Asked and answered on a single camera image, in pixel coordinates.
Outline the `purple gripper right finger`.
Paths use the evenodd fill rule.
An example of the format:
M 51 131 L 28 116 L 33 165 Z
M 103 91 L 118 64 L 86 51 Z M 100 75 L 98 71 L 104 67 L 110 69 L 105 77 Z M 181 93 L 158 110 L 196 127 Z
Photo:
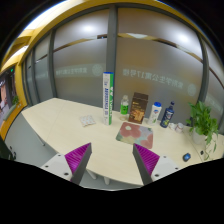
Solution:
M 179 170 L 167 156 L 159 156 L 147 148 L 133 144 L 133 155 L 143 182 L 147 185 Z

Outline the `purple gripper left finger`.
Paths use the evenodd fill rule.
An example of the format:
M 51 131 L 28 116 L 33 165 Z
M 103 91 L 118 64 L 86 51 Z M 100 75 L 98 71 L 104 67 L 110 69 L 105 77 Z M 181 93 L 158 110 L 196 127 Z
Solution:
M 92 154 L 91 144 L 87 143 L 63 155 L 57 153 L 41 168 L 76 185 L 79 185 Z

